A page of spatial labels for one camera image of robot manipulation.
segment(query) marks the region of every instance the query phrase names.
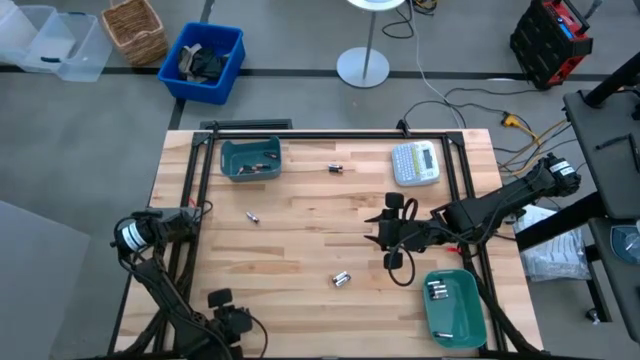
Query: gray floor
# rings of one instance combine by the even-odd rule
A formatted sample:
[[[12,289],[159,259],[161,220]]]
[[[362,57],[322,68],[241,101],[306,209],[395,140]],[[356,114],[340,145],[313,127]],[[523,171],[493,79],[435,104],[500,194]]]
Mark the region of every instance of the gray floor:
[[[447,0],[436,16],[417,16],[421,62],[425,71],[511,72],[520,66],[509,49],[509,35],[528,0]],[[586,9],[591,0],[574,1]],[[217,0],[210,21],[244,31],[248,68],[334,69],[345,50],[365,46],[371,16],[346,0]],[[610,73],[640,48],[640,13],[631,0],[607,0],[590,21],[594,51],[575,73]],[[392,70],[416,70],[416,43],[393,41],[379,29],[399,21],[394,11],[380,13],[373,43]],[[406,34],[405,26],[389,29]],[[628,42],[621,46],[621,39]]]
[[[19,3],[50,3],[61,11],[94,14],[104,8],[104,4],[82,0]],[[152,3],[173,42],[184,22],[201,18],[205,1]],[[441,1],[434,18],[418,19],[421,36],[430,49],[422,54],[424,70],[518,72],[512,54],[499,48],[506,43],[526,3]],[[576,3],[586,8],[586,2]],[[499,5],[505,11],[501,16],[507,15],[508,21],[495,20]],[[317,16],[323,11],[327,16]],[[379,26],[392,18],[391,13],[381,15]],[[342,0],[217,0],[212,20],[243,28],[248,54],[244,68],[333,69],[341,51],[363,42],[368,17]],[[592,23],[590,32],[601,38],[596,39],[597,51],[590,62],[581,65],[580,72],[611,71],[640,48],[640,44],[626,43],[637,42],[637,37],[620,37],[626,31],[640,30],[640,16],[631,0],[606,1]],[[463,39],[463,31],[483,38]],[[487,36],[495,33],[498,36]],[[392,69],[416,70],[413,40],[391,40],[378,34],[375,44],[388,56]],[[127,65],[114,52],[109,66]],[[454,87],[495,91],[530,88],[523,82],[507,81],[431,83],[442,92]],[[104,353],[125,279],[108,247],[111,227],[118,218],[146,205],[174,99],[151,75],[103,75],[95,84],[77,84],[50,75],[0,73],[0,84],[0,152],[4,154],[0,158],[0,200],[92,237],[52,358]],[[450,101],[476,102],[518,113],[541,132],[563,117],[564,93],[593,86],[567,82],[548,92],[515,96],[457,92]],[[389,128],[413,103],[429,99],[437,98],[421,80],[413,79],[389,79],[377,88],[359,90],[334,77],[240,77],[225,106],[187,102],[180,128],[195,129],[203,120],[268,118],[291,118],[299,129]],[[462,109],[462,113],[469,127],[489,128],[494,146],[515,149],[529,140],[519,131],[501,127],[498,114],[471,107]],[[415,128],[455,126],[451,112],[437,104],[417,107],[407,120]],[[550,145],[573,137],[566,131]],[[584,161],[575,142],[558,147],[554,153],[576,166]],[[504,161],[508,154],[497,153],[497,158]],[[554,199],[561,206],[593,191],[587,167],[580,173],[584,181],[579,193]],[[541,204],[555,206],[546,200]],[[591,358],[640,358],[640,347],[626,335],[610,289],[606,294],[614,322],[597,327],[583,318],[584,311],[592,306],[584,283],[530,284],[530,291],[547,350]],[[91,322],[86,321],[88,313]]]

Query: black bracket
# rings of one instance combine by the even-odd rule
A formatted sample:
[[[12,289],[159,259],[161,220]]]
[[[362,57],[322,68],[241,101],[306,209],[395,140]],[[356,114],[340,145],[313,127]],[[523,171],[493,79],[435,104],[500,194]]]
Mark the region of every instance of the black bracket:
[[[408,139],[411,137],[411,131],[409,131],[410,127],[409,127],[409,124],[407,123],[407,120],[405,119],[398,120],[398,124],[396,124],[396,129],[402,130],[402,136],[404,136],[405,139]]]
[[[447,138],[449,138],[449,140],[451,140],[454,144],[456,144],[456,146],[458,146],[461,149],[461,151],[464,150],[464,136],[462,135],[462,132],[460,131],[448,132]]]
[[[197,132],[193,134],[193,139],[191,140],[191,146],[200,146],[202,144],[206,144],[210,136],[211,134],[208,132]]]

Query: green plastic tray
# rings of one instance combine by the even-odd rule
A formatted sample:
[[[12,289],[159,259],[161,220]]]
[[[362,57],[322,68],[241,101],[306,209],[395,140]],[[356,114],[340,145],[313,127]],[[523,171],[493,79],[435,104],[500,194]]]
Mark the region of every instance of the green plastic tray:
[[[431,300],[427,283],[441,280],[447,286],[446,299]],[[427,274],[423,284],[424,305],[431,334],[442,332],[453,338],[434,340],[442,347],[452,349],[477,348],[487,342],[480,296],[476,280],[462,269],[437,270]]]
[[[275,153],[277,159],[264,155],[265,152]],[[269,164],[271,169],[264,169],[257,173],[238,174],[244,165]],[[282,172],[282,153],[280,139],[272,136],[267,141],[244,144],[234,144],[226,141],[220,150],[220,171],[235,182],[259,181],[275,179]]]

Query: clear plastic storage bin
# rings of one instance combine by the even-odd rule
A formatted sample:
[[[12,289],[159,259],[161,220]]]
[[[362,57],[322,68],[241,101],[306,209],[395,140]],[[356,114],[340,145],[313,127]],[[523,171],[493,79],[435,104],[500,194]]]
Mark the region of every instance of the clear plastic storage bin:
[[[0,59],[28,72],[54,73],[67,81],[98,80],[113,47],[95,16],[59,14],[49,6],[21,6],[19,10],[38,32],[26,46],[0,48]],[[8,24],[3,19],[0,32],[13,31]]]

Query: yellow cable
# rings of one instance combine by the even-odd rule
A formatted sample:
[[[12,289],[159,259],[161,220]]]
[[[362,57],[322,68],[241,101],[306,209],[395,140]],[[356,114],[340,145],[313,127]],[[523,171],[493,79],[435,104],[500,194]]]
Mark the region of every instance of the yellow cable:
[[[523,172],[529,170],[533,165],[536,164],[536,162],[538,162],[538,160],[542,157],[542,155],[536,155],[534,156],[531,160],[529,160],[529,162],[522,167],[522,169],[517,170],[517,171],[511,171],[508,173],[503,173],[503,175],[508,175],[508,176],[518,176],[520,174],[522,174]]]
[[[553,129],[557,128],[558,126],[561,126],[565,121],[567,121],[567,119],[562,119],[560,121],[558,121],[557,123],[555,123],[554,125],[552,125],[551,127],[549,127],[547,130],[545,130],[542,134],[540,134],[540,136],[538,136],[538,139],[542,139],[544,138],[547,134],[549,134],[551,131],[553,131]],[[509,161],[507,161],[506,163],[500,165],[501,168],[507,168],[507,165],[511,164],[514,160],[516,160],[517,158],[519,158],[520,156],[522,156],[522,154],[524,154],[527,150],[529,150],[534,144],[536,143],[536,141],[531,141],[529,143],[529,145],[526,145],[525,147],[523,147],[522,149],[520,149],[520,151],[518,151],[517,154],[515,154],[511,159],[509,159]]]
[[[533,141],[535,141],[536,144],[538,144],[538,146],[540,145],[540,138],[533,131],[527,129],[525,126],[522,126],[520,124],[518,124],[517,127],[520,130],[522,130],[522,131],[526,132],[527,134],[531,135],[531,137],[533,138]]]

